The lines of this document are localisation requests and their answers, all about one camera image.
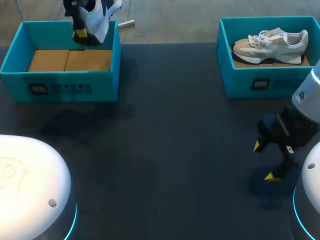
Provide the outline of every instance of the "gray floor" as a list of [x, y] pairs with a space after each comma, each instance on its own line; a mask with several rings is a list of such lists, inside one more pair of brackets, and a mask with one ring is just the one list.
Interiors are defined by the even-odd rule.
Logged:
[[[9, 44], [20, 17], [9, 0], [0, 4], [0, 45]], [[20, 0], [27, 20], [55, 19], [61, 0]], [[61, 9], [57, 19], [64, 18]], [[317, 0], [124, 0], [113, 19], [134, 19], [135, 28], [121, 34], [122, 43], [215, 42], [219, 19], [236, 16], [315, 16], [320, 17]]]

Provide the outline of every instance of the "cardboard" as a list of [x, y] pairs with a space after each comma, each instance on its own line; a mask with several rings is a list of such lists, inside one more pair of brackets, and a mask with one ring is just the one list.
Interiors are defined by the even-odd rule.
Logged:
[[112, 50], [70, 50], [65, 71], [109, 71]]
[[63, 72], [69, 50], [35, 50], [28, 72]]
[[240, 62], [237, 59], [233, 58], [233, 64], [237, 69], [241, 68], [281, 68], [281, 67], [310, 67], [310, 63], [307, 59], [307, 56], [304, 56], [303, 62], [299, 65], [297, 64], [289, 64], [289, 63], [282, 63], [279, 61], [275, 61], [274, 59], [270, 59], [270, 61], [266, 62], [267, 60], [264, 61], [264, 63], [260, 64], [249, 64], [245, 62]]

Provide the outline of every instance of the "blue box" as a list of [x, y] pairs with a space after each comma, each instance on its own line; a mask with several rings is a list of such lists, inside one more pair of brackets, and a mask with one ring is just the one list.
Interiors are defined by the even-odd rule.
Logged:
[[[287, 33], [307, 30], [310, 66], [235, 68], [230, 50], [234, 42], [276, 28]], [[228, 98], [290, 97], [320, 59], [320, 26], [313, 16], [221, 18], [216, 54]], [[256, 84], [264, 87], [255, 89]]]
[[[0, 68], [1, 78], [16, 103], [117, 100], [121, 60], [117, 22], [109, 22], [105, 41], [98, 46], [78, 45], [72, 36], [73, 27], [70, 20], [21, 23]], [[110, 71], [28, 72], [35, 50], [84, 49], [112, 50]], [[34, 94], [32, 86], [44, 87], [47, 94]]]

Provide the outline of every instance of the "shoelace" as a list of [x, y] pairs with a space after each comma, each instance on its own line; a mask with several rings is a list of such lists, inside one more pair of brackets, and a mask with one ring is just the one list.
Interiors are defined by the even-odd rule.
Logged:
[[259, 33], [258, 36], [257, 35], [254, 35], [254, 36], [249, 35], [248, 40], [249, 40], [249, 43], [251, 44], [251, 46], [255, 47], [260, 43], [262, 43], [262, 44], [269, 43], [270, 42], [270, 38], [268, 37], [269, 35], [266, 35], [266, 36], [263, 35], [266, 32], [268, 32], [268, 31], [263, 30]]

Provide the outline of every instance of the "dark tabletop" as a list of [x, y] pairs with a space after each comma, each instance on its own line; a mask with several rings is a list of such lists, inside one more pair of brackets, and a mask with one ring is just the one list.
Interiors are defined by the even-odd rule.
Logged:
[[215, 43], [124, 45], [118, 102], [15, 105], [0, 82], [0, 131], [62, 155], [79, 240], [290, 240], [299, 169], [264, 182], [280, 151], [253, 153], [257, 120], [285, 104], [228, 100]]

